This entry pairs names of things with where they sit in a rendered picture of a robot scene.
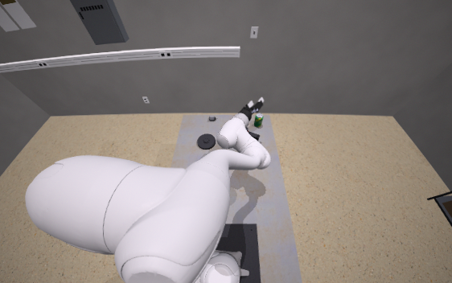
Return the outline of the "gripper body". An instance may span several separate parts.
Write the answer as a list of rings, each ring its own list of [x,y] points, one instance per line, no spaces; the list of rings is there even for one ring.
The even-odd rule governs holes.
[[[243,110],[240,111],[240,113],[243,113],[244,115],[246,115],[248,117],[249,121],[250,121],[251,118],[252,118],[252,114],[253,114],[252,111],[253,111],[252,109],[250,109],[249,111],[243,109]]]

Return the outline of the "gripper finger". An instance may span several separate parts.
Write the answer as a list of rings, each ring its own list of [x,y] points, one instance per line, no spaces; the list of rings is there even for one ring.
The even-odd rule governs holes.
[[[252,109],[253,111],[252,111],[252,113],[254,113],[254,112],[257,112],[258,113],[258,111],[259,111],[259,109],[263,106],[263,98],[261,97],[261,99],[253,106],[253,107],[250,107],[249,109],[247,109],[248,111],[250,110],[250,109]]]
[[[250,107],[252,107],[253,106],[253,102],[252,101],[250,101],[247,105],[246,105],[246,107],[244,107],[243,109],[249,109]]]

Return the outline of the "dark grey round disc with centre stud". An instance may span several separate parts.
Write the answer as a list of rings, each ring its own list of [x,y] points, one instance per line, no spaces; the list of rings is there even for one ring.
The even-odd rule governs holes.
[[[197,143],[201,149],[209,150],[215,145],[216,139],[213,135],[206,133],[198,138]]]

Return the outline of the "green and yellow drink can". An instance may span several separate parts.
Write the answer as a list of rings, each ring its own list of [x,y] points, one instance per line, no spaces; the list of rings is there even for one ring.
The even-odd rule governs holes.
[[[263,115],[262,115],[261,113],[258,113],[258,114],[255,116],[254,125],[255,125],[256,127],[260,127],[260,126],[261,126],[261,123],[262,123],[262,120],[263,120]]]

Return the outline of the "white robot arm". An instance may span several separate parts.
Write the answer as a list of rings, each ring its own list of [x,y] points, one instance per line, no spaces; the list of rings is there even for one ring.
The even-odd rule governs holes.
[[[217,134],[221,148],[238,152],[214,150],[185,170],[96,155],[59,160],[27,188],[28,215],[73,247],[114,255],[125,283],[239,283],[249,275],[242,253],[216,247],[229,170],[263,170],[271,161],[248,125],[238,113]]]

